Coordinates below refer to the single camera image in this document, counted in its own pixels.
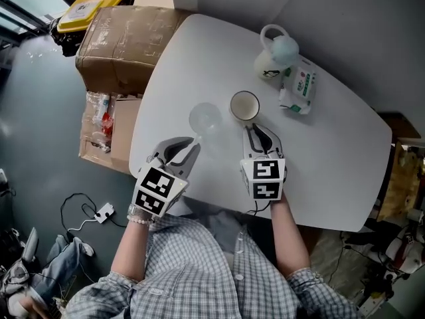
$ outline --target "white marker cube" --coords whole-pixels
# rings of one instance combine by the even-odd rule
[[[242,178],[253,199],[278,200],[282,196],[285,159],[242,159]]]
[[[148,213],[162,217],[188,185],[187,181],[147,163],[137,175],[131,203]]]

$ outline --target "yellow lid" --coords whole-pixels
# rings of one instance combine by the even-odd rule
[[[87,29],[100,7],[116,6],[121,0],[75,0],[58,24],[58,32],[76,32]]]

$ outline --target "gray floor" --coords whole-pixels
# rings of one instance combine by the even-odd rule
[[[78,157],[85,98],[74,57],[63,57],[50,37],[21,45],[0,90],[0,167],[17,192],[16,227],[26,235],[33,226],[39,232],[41,262],[56,235],[64,233],[60,206],[72,193],[87,193],[99,207],[110,202],[116,222],[126,222],[133,177]],[[68,228],[79,227],[86,219],[80,209],[83,202],[75,199],[66,207]],[[0,208],[0,219],[10,224],[6,206]],[[88,274],[96,277],[109,271],[123,230],[108,221],[87,223],[78,232],[96,251]]]

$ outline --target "blue jeans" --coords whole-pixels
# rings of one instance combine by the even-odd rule
[[[68,245],[62,235],[58,235],[56,242],[47,256],[49,266],[36,274],[31,280],[31,287],[50,304],[57,291],[58,285],[65,285],[80,265],[80,255],[84,249],[82,241],[76,237]]]

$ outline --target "cup rim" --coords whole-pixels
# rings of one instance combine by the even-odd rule
[[[257,100],[257,105],[258,105],[257,113],[255,113],[255,115],[253,115],[253,117],[251,117],[251,118],[247,118],[247,119],[240,118],[240,117],[238,117],[236,114],[234,114],[234,112],[233,112],[233,110],[232,110],[232,101],[233,101],[233,98],[234,98],[234,97],[236,97],[236,95],[237,95],[237,94],[240,94],[240,93],[242,93],[242,92],[247,92],[247,93],[249,93],[249,94],[253,95],[253,96],[255,97],[255,99]],[[258,100],[257,96],[256,96],[255,94],[253,94],[251,91],[241,90],[241,91],[238,91],[237,93],[235,93],[235,94],[232,96],[232,99],[230,99],[230,111],[232,112],[232,115],[233,115],[235,118],[238,118],[239,120],[243,120],[243,121],[251,120],[251,119],[253,119],[253,118],[257,117],[258,113],[260,112],[260,101]]]

